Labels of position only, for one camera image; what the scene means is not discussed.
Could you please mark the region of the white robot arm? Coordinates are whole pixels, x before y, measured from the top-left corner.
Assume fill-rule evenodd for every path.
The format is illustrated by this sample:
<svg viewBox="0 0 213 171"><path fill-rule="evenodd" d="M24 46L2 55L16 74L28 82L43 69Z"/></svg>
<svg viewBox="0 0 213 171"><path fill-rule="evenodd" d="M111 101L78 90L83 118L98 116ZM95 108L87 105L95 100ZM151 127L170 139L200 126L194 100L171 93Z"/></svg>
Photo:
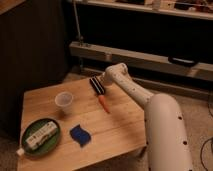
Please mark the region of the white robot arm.
<svg viewBox="0 0 213 171"><path fill-rule="evenodd" d="M135 83L125 63L107 67L100 78L94 76L89 82L106 112L104 86L113 83L144 110L149 171L193 171L182 111L173 97L153 94Z"/></svg>

